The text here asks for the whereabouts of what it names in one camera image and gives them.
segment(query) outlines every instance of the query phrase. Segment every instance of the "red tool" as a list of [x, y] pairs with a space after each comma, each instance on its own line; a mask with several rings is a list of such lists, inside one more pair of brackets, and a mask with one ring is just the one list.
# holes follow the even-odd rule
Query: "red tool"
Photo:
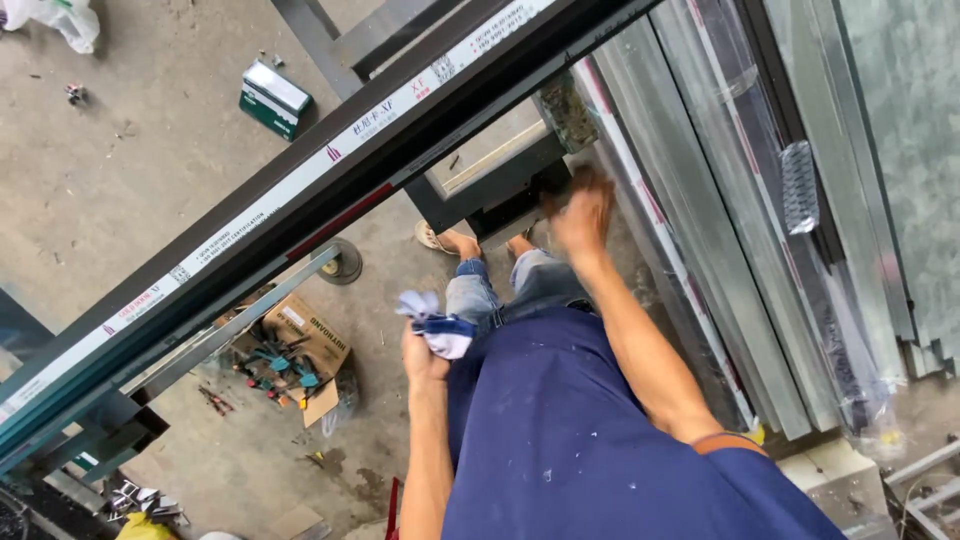
[[199, 386], [198, 388], [200, 389], [200, 393], [204, 394], [206, 402], [209, 403], [210, 406], [212, 406], [220, 416], [227, 416], [228, 412], [233, 411], [233, 407], [229, 403], [225, 402], [220, 396], [214, 394], [206, 388], [203, 388], [202, 386]]

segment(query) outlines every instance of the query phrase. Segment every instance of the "man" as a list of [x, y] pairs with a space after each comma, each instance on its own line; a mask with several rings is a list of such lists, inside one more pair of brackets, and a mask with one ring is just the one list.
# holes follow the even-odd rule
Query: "man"
[[404, 539], [842, 539], [760, 447], [724, 433], [614, 270], [604, 175], [580, 168], [574, 187], [547, 212], [570, 263], [511, 239], [506, 306], [475, 240], [419, 234], [460, 255], [447, 310], [479, 335], [452, 365], [403, 337]]

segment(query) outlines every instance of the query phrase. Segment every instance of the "sandal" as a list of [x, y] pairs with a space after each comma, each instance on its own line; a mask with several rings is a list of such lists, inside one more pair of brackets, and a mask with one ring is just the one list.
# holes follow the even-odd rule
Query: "sandal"
[[421, 244], [432, 250], [442, 251], [449, 255], [460, 255], [457, 252], [446, 249], [444, 245], [440, 243], [440, 240], [437, 239], [437, 234], [433, 232], [433, 229], [430, 229], [425, 219], [421, 219], [414, 227], [414, 237]]

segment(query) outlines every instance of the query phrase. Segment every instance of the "man's hand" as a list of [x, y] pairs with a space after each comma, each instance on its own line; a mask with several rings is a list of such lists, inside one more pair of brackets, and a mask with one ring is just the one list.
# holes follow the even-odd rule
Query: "man's hand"
[[446, 373], [450, 371], [450, 362], [433, 354], [422, 336], [414, 335], [410, 321], [403, 331], [400, 350], [403, 352], [403, 367], [411, 388], [423, 383], [444, 383]]
[[578, 261], [597, 259], [607, 253], [607, 229], [613, 184], [602, 172], [581, 165], [573, 175], [573, 195], [560, 211], [552, 202], [544, 204], [553, 233], [569, 254], [574, 268]]

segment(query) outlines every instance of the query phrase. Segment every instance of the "navy blue shirt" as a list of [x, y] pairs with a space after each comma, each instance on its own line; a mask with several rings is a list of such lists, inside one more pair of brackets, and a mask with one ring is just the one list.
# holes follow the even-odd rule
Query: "navy blue shirt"
[[651, 426], [595, 315], [497, 329], [448, 384], [444, 540], [844, 538], [766, 456], [700, 455]]

